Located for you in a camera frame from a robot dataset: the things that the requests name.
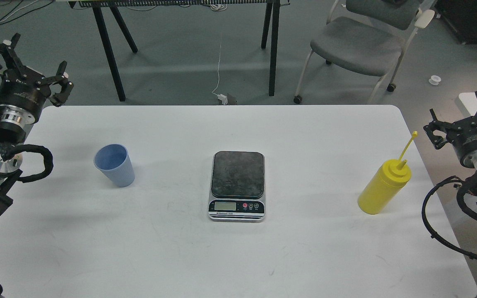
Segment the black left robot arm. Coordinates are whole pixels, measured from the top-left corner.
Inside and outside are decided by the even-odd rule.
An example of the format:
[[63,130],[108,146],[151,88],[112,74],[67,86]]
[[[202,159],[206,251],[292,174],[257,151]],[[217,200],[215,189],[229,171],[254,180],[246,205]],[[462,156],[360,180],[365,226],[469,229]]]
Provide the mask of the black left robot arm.
[[25,66],[15,52],[19,38],[16,33],[0,42],[0,216],[13,204],[7,193],[17,181],[38,181],[52,172],[51,151],[25,144],[25,126],[38,122],[46,100],[64,105],[74,87],[65,61],[53,76]]

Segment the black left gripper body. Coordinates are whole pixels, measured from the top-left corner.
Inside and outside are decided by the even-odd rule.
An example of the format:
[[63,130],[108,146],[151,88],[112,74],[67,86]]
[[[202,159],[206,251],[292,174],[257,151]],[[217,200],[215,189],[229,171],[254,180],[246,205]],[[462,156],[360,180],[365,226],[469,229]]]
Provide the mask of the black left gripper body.
[[5,109],[19,110],[25,116],[27,124],[38,122],[51,89],[47,85],[39,87],[38,81],[45,75],[34,69],[25,70],[26,77],[21,77],[17,70],[7,69],[2,72],[0,84],[0,115]]

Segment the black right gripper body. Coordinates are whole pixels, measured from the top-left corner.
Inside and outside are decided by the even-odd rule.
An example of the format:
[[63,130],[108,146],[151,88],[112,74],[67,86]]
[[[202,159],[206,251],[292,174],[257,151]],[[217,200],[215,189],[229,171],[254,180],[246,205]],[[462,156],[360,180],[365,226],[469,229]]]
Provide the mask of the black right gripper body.
[[477,121],[459,120],[453,123],[449,141],[460,164],[466,168],[477,168]]

